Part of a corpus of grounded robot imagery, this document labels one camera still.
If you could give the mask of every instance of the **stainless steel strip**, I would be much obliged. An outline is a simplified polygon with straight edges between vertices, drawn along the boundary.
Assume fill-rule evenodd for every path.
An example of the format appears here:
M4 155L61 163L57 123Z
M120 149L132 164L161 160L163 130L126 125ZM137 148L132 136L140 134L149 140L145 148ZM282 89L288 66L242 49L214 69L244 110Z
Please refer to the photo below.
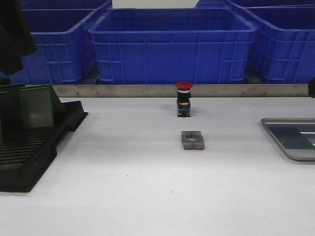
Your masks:
M175 85L54 85L59 97L177 97ZM195 85L192 97L308 97L307 84Z

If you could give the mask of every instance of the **white work surface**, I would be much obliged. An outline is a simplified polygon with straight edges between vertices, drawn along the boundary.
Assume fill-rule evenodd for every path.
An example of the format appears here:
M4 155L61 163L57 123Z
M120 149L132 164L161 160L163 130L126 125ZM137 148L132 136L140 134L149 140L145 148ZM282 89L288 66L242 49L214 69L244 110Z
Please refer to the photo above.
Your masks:
M28 194L0 193L1 236L314 236L315 165L262 118L314 118L310 98L84 98L89 115ZM200 130L205 150L183 150Z

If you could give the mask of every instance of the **black cloth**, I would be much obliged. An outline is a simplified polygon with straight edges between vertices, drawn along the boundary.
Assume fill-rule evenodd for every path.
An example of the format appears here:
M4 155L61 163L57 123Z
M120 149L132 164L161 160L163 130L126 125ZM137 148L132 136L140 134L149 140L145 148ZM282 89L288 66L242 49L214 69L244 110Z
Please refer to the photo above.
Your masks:
M20 1L0 0L0 71L11 75L22 70L22 56L35 50Z

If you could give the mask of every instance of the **metal tray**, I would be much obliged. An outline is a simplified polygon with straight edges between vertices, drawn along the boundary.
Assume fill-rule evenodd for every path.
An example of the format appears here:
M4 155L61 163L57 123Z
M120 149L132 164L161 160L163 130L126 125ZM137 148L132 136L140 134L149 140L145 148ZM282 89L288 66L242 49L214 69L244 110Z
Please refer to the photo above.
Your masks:
M314 118L264 118L262 126L295 161L315 161Z

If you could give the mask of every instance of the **plastic bin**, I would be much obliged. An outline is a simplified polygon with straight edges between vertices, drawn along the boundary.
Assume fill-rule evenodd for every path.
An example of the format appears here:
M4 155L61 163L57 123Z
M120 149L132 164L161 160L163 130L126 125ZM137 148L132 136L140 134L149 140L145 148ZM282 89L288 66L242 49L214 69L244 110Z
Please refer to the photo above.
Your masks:
M258 26L249 63L267 83L308 83L315 77L315 8L251 8Z
M200 0L195 8L225 8L225 0Z
M112 0L22 0L23 9L88 9L98 14L112 7Z
M12 83L79 84L95 62L88 28L95 22L90 10L24 10L35 53L23 57L24 69Z
M244 16L244 8L249 7L315 7L315 0L226 0L226 4L236 13Z
M90 32L103 84L232 84L255 28L227 9L114 9Z

